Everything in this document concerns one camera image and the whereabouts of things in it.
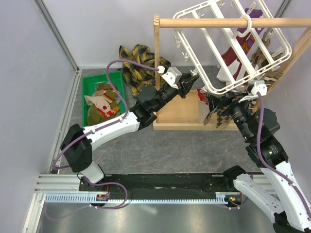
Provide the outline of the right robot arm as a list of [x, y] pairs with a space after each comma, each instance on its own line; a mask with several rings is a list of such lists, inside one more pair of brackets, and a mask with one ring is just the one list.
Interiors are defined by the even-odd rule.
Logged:
[[309, 233], [311, 205], [306, 200], [291, 168], [284, 147], [274, 134], [280, 129], [275, 112], [264, 107], [258, 94], [260, 108], [251, 113], [246, 94], [227, 93], [223, 97], [207, 95], [209, 110], [225, 110], [247, 143], [247, 153], [272, 185], [276, 197], [267, 193], [240, 166], [224, 172], [223, 187], [237, 189], [260, 208], [270, 219], [276, 233]]

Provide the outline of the red white snowman sock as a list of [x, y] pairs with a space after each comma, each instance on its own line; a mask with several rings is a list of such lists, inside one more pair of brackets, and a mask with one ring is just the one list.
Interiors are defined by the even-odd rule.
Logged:
[[199, 108], [200, 122], [203, 123], [207, 114], [210, 113], [207, 100], [207, 93], [202, 92], [201, 88], [197, 88], [196, 91], [199, 98], [198, 108]]

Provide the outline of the beige brown argyle sock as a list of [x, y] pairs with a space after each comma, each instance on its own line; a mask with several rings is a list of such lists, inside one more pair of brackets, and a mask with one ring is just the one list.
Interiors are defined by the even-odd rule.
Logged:
[[217, 130], [230, 130], [231, 116], [223, 115], [226, 107], [222, 107], [216, 112], [216, 129]]
[[208, 113], [207, 116], [204, 119], [203, 125], [207, 125], [211, 119], [212, 113]]

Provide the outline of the beige red snowman sock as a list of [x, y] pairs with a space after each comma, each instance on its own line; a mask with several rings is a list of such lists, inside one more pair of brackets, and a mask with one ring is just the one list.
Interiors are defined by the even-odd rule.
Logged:
[[116, 102], [116, 96], [104, 93], [101, 96], [84, 95], [84, 98], [87, 105], [95, 105], [98, 111], [102, 114], [102, 118], [109, 118], [120, 111]]

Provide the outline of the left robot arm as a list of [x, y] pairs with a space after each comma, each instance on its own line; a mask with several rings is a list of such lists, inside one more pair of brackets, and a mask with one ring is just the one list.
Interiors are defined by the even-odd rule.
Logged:
[[60, 146], [61, 154], [71, 170], [81, 173], [96, 191], [105, 189], [105, 174], [93, 161], [92, 152], [114, 138], [151, 125], [157, 119], [156, 112], [176, 96], [184, 99], [198, 78], [198, 75], [186, 73], [181, 75], [176, 87], [164, 83], [159, 90], [152, 85], [146, 85], [136, 96], [135, 105], [124, 114], [90, 127], [72, 125]]

